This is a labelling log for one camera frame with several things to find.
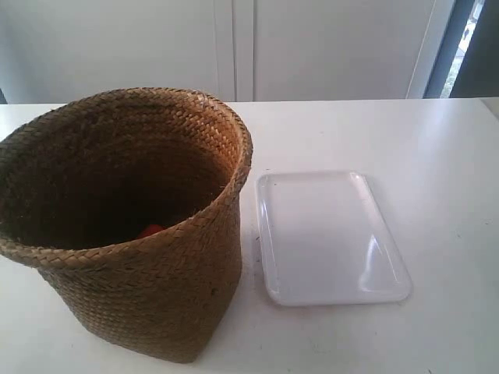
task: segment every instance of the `white table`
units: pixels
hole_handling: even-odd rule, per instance
[[[56,105],[0,105],[0,136]],[[253,134],[243,276],[202,356],[177,365],[94,337],[35,270],[0,259],[0,372],[492,373],[499,354],[499,121],[478,99],[237,103]],[[368,177],[412,278],[384,305],[285,308],[267,296],[255,179]]]

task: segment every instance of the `woven basket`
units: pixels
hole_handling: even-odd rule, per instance
[[[0,143],[0,253],[38,269],[90,332],[191,362],[239,281],[251,154],[238,115],[205,93],[74,101]],[[167,229],[134,240],[148,224]]]

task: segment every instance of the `red object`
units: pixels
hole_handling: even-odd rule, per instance
[[[150,224],[146,228],[142,230],[142,232],[137,236],[137,239],[146,238],[147,236],[151,236],[152,234],[156,234],[159,231],[163,231],[165,228],[160,226],[159,224]]]

